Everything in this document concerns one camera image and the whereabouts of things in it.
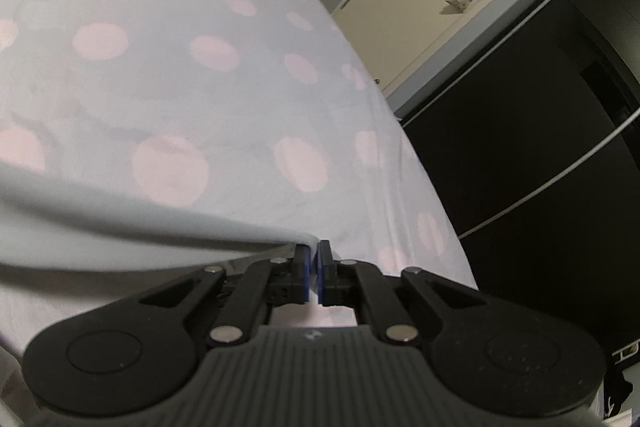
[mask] white cable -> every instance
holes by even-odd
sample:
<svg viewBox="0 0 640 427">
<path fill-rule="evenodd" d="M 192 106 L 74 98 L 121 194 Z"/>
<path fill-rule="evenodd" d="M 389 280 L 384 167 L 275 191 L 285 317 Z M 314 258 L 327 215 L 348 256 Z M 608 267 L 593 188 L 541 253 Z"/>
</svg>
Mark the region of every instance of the white cable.
<svg viewBox="0 0 640 427">
<path fill-rule="evenodd" d="M 620 127 L 615 129 L 611 134 L 609 134 L 609 136 L 607 136 L 604 140 L 602 140 L 600 143 L 598 143 L 596 145 L 596 147 L 591 149 L 586 154 L 580 156 L 580 158 L 578 158 L 575 162 L 573 162 L 571 165 L 569 165 L 566 169 L 561 171 L 559 174 L 556 174 L 556 176 L 551 178 L 548 182 L 546 182 L 543 185 L 540 185 L 540 187 L 536 188 L 536 190 L 534 190 L 533 192 L 530 192 L 529 194 L 524 196 L 522 199 L 519 199 L 518 201 L 513 203 L 511 206 L 508 206 L 504 210 L 498 212 L 497 214 L 495 214 L 495 216 L 492 216 L 489 219 L 483 221 L 478 226 L 473 227 L 471 230 L 467 230 L 465 233 L 462 233 L 461 235 L 458 236 L 458 239 L 464 239 L 467 235 L 470 235 L 471 233 L 477 232 L 478 230 L 486 227 L 488 224 L 496 221 L 497 219 L 500 219 L 502 216 L 504 216 L 504 214 L 508 214 L 514 208 L 518 208 L 519 206 L 521 206 L 521 204 L 526 203 L 527 201 L 529 201 L 534 196 L 537 196 L 538 194 L 540 194 L 540 192 L 542 192 L 546 188 L 549 188 L 551 185 L 553 185 L 557 181 L 559 181 L 562 178 L 564 178 L 567 174 L 569 174 L 569 172 L 573 171 L 574 169 L 576 169 L 577 167 L 582 165 L 585 161 L 587 161 L 589 158 L 591 158 L 596 152 L 598 152 L 600 149 L 602 149 L 604 146 L 606 146 L 606 144 L 608 144 L 611 140 L 613 140 L 616 136 L 618 136 L 621 132 L 623 132 L 629 125 L 631 125 L 631 123 L 638 116 L 640 116 L 640 108 L 636 109 L 633 112 L 633 114 L 629 118 L 627 118 L 620 125 Z"/>
</svg>

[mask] bed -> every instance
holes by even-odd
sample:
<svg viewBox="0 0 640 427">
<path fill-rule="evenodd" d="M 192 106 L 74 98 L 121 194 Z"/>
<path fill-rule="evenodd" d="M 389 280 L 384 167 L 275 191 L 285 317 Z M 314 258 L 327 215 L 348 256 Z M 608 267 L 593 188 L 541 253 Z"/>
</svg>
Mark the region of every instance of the bed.
<svg viewBox="0 0 640 427">
<path fill-rule="evenodd" d="M 316 238 L 474 286 L 318 0 L 0 0 L 0 160 L 0 339 L 18 358 L 52 322 Z"/>
</svg>

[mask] polka dot sheet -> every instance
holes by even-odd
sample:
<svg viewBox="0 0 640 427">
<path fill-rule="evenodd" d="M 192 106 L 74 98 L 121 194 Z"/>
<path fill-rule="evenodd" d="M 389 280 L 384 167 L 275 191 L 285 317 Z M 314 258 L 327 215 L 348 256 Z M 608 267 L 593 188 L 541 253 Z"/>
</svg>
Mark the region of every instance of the polka dot sheet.
<svg viewBox="0 0 640 427">
<path fill-rule="evenodd" d="M 474 285 L 318 0 L 0 0 L 0 73 L 3 162 Z"/>
</svg>

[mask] white fabric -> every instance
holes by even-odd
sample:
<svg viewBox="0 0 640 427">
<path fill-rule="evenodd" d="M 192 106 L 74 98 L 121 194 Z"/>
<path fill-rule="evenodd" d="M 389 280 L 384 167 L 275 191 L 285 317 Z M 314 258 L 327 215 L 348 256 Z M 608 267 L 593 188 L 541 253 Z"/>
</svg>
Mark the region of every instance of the white fabric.
<svg viewBox="0 0 640 427">
<path fill-rule="evenodd" d="M 318 0 L 0 0 L 0 160 L 14 166 L 0 169 L 0 259 L 14 265 L 0 267 L 0 335 L 14 353 L 52 322 L 176 275 L 163 269 L 237 255 L 189 245 L 189 216 L 474 285 L 414 150 Z M 20 185 L 15 167 L 40 181 Z M 44 211 L 61 193 L 76 206 Z M 161 216 L 176 230 L 105 248 L 132 208 L 136 227 L 158 232 Z M 141 268 L 161 271 L 95 273 Z"/>
</svg>

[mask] bed sheet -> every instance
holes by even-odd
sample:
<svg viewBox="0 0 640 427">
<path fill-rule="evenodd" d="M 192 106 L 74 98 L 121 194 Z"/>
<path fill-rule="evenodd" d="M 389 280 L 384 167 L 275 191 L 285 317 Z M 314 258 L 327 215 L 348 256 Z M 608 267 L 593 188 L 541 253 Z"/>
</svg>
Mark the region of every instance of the bed sheet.
<svg viewBox="0 0 640 427">
<path fill-rule="evenodd" d="M 411 144 L 318 0 L 0 0 L 0 73 L 5 164 L 309 233 L 386 273 L 419 265 L 474 285 Z M 87 201 L 89 218 L 99 208 Z M 0 258 L 52 251 L 31 236 L 31 217 L 12 242 L 0 234 Z M 2 345 L 19 356 L 48 324 L 207 260 L 145 255 L 135 273 L 0 267 Z M 275 320 L 353 317 L 311 305 Z"/>
</svg>

